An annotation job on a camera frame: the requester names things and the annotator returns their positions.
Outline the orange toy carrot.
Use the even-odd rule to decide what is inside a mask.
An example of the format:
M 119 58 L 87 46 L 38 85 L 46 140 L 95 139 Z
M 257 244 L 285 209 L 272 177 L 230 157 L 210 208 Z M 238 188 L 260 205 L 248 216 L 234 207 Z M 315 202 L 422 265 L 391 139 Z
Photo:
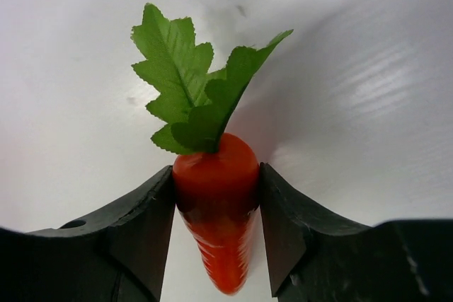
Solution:
M 168 19 L 148 3 L 131 31 L 142 54 L 132 69 L 158 93 L 146 106 L 163 122 L 151 140 L 176 155 L 177 208 L 209 278 L 228 296 L 248 276 L 260 164 L 252 148 L 226 128 L 252 78 L 288 36 L 279 33 L 261 48 L 235 47 L 226 64 L 212 71 L 213 46 L 196 43 L 189 17 Z

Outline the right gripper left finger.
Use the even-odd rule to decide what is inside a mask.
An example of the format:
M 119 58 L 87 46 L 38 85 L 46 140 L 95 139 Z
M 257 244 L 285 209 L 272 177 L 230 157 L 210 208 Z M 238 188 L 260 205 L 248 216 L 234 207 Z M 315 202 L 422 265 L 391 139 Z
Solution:
M 1 230 L 2 301 L 159 301 L 175 211 L 170 167 L 64 224 Z

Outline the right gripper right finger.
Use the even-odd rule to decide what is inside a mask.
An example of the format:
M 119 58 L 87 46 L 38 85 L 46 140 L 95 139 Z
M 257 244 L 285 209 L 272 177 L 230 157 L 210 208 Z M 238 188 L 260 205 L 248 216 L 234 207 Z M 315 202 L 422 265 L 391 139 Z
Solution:
M 260 166 L 270 290 L 279 301 L 451 301 L 452 221 L 370 227 L 342 217 Z

